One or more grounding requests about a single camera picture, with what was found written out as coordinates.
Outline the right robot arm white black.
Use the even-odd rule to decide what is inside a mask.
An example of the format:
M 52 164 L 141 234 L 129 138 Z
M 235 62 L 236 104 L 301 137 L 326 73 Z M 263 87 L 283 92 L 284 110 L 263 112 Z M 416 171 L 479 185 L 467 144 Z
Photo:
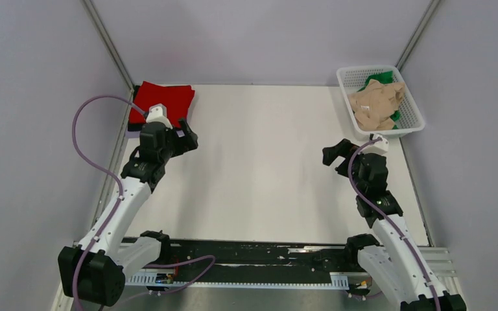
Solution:
M 388 141 L 371 135 L 361 146 L 343 139 L 322 150 L 322 162 L 343 161 L 337 174 L 349 179 L 357 210 L 372 230 L 347 239 L 344 261 L 366 271 L 398 310 L 466 310 L 460 294 L 439 280 L 409 233 L 403 210 L 388 189 Z

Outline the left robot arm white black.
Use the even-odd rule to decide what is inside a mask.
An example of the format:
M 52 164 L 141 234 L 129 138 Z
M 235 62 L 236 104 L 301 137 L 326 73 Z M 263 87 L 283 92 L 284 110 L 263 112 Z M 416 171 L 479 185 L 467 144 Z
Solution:
M 89 301 L 113 306 L 126 280 L 149 262 L 158 268 L 172 261 L 168 235 L 146 231 L 137 242 L 119 247 L 140 207 L 149 199 L 165 175 L 173 157 L 198 148 L 198 136 L 186 119 L 177 127 L 160 121 L 147 122 L 139 134 L 139 145 L 131 153 L 119 176 L 118 189 L 103 214 L 75 246 L 64 247 L 58 267 L 64 294 L 75 302 Z

